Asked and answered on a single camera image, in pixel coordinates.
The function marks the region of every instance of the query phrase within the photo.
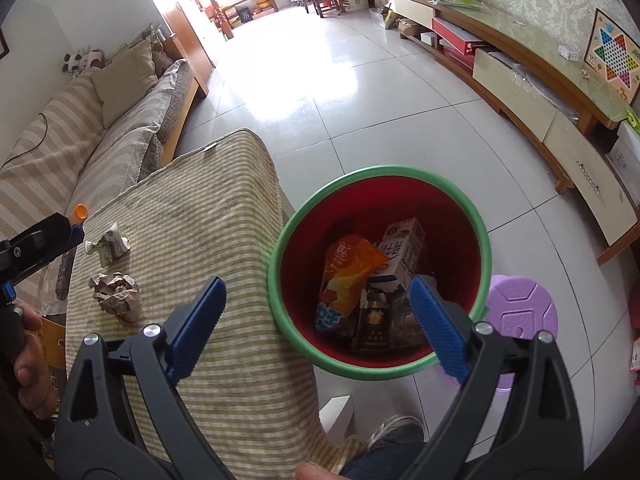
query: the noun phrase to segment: hand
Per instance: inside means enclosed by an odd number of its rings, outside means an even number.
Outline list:
[[[24,327],[37,332],[42,328],[42,320],[34,310],[21,301],[15,301],[24,312]],[[18,390],[21,405],[33,412],[40,420],[50,417],[58,406],[58,392],[51,383],[49,367],[44,361],[44,351],[40,339],[35,334],[25,334],[24,349],[14,363],[14,373],[22,385]]]
[[[328,472],[313,462],[307,462],[296,469],[296,480],[348,480],[344,476]]]

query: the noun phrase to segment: white box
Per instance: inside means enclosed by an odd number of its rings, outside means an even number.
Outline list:
[[[607,158],[636,206],[640,206],[640,137],[627,121],[618,129],[618,140]]]
[[[420,41],[429,46],[436,46],[436,37],[437,34],[435,32],[422,32],[420,34]]]
[[[408,291],[423,240],[424,231],[415,218],[389,225],[378,244],[389,260],[369,275],[369,286],[389,293]]]
[[[640,339],[634,341],[634,348],[631,351],[631,371],[640,370]]]
[[[578,61],[578,59],[580,59],[580,55],[575,50],[565,45],[558,47],[558,54],[569,61]]]

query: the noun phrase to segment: black handle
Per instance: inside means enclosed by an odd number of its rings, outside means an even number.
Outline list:
[[[19,307],[12,304],[0,306],[0,378],[15,399],[18,399],[20,383],[15,377],[14,363],[26,341],[23,317]],[[24,410],[24,415],[44,438],[50,437],[56,428],[50,418],[40,420],[28,410]]]

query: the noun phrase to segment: stuffed toy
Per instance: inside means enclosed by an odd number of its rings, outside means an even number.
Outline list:
[[[78,77],[82,72],[93,66],[102,66],[104,54],[101,50],[94,48],[84,56],[77,54],[66,54],[62,72],[68,72],[72,78]]]

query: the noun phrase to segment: cabinet drawer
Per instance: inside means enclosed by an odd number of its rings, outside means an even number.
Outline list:
[[[560,112],[556,112],[553,118],[545,146],[574,181],[609,245],[636,223],[636,212],[613,172],[574,124]]]
[[[544,140],[556,108],[530,83],[479,49],[476,50],[474,79],[516,114],[539,140]]]
[[[435,16],[435,11],[431,7],[419,4],[413,0],[394,0],[396,12],[400,16],[414,20],[427,28],[431,28],[431,20]]]

